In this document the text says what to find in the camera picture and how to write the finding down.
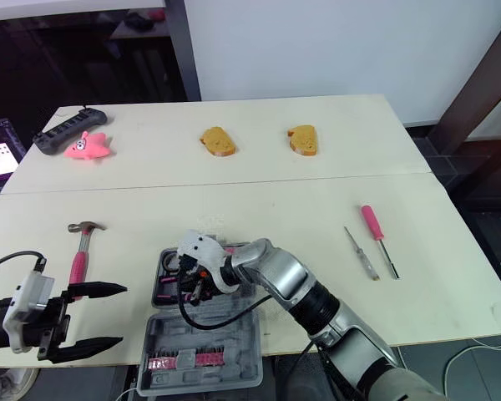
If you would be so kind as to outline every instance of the gray plastic tool case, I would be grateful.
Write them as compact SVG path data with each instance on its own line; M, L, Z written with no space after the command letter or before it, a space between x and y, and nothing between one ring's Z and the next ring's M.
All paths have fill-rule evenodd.
M143 397L181 393L199 393L255 387L263 379L260 323L256 310L216 330L199 330L187 324L178 305L160 306L156 302L160 280L169 273L162 263L175 249L166 249L159 257L152 305L160 312L147 323L143 354L139 365L137 392ZM219 295L197 307L186 304L192 319L215 324L233 317L254 301L254 287L242 286L235 294ZM200 350L222 349L221 366L195 366ZM162 353L175 357L175 366L149 369L149 359Z

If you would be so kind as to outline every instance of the hammer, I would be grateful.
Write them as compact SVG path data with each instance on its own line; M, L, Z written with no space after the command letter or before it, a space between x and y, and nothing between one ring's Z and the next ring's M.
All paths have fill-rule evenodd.
M78 224L69 224L67 228L68 232L82 232L80 247L78 249L78 252L74 256L73 267L70 271L68 283L75 284L77 282L84 282L88 263L87 250L89 248L89 238L91 237L91 233L95 228L98 228L100 230L105 230L106 228L101 226L100 224L93 223L92 221L82 221Z

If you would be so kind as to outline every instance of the white cable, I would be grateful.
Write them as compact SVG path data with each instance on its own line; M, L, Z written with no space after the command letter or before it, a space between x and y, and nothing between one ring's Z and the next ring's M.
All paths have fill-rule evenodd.
M397 353L399 354L399 359L401 360L401 363L402 363L402 366L406 369L406 370L410 370L407 366L407 363L404 362L404 358L402 357L402 353L401 353L401 347L397 347Z
M448 360L445 364L445 369L443 370L443 395L448 396L448 374L451 365L457 358L463 356L466 352L472 351L474 349L491 349L492 351L501 351L501 348L498 347L490 347L489 345L473 345L472 347L468 347L457 353L454 357Z
M119 396L115 399L115 401L119 401L119 400L120 400L120 398L121 398L123 395L125 395L126 393L129 393L130 391L134 391L135 389L136 389L136 387L132 387L132 388L129 388L128 390L126 390L126 391L123 391L123 392L122 392L122 393L121 393L121 394L120 394L120 395L119 395Z
M485 347L501 348L501 345L488 345L488 344L485 344L485 343L479 341L477 338L472 338L472 340L474 340L477 344L484 345Z

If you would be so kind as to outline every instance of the hammer head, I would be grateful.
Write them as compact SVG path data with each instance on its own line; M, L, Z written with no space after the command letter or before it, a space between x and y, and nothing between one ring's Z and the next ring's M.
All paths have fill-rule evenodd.
M106 227L101 226L100 224L94 223L92 221L82 221L81 223L78 224L69 224L67 227L69 232L79 232L79 231L91 232L95 228L98 228L100 230L106 229Z

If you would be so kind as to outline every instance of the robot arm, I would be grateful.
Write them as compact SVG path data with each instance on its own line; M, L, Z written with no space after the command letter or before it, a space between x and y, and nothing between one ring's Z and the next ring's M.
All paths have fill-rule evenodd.
M13 296L0 300L0 348L10 347L14 353L26 353L32 347L39 347L38 360L62 363L91 357L119 343L121 337L99 337L77 341L71 347L59 346L67 337L69 303L82 296L108 297L127 289L108 282L81 282L69 285L59 297L50 298L54 279L43 276L45 263L46 259L41 256Z
M338 387L347 382L358 398L446 399L414 372L398 368L392 350L378 334L291 253L269 240L254 241L229 254L208 236L188 231L178 254L180 260L207 269L221 292L234 292L241 282L264 287L322 350L325 368Z

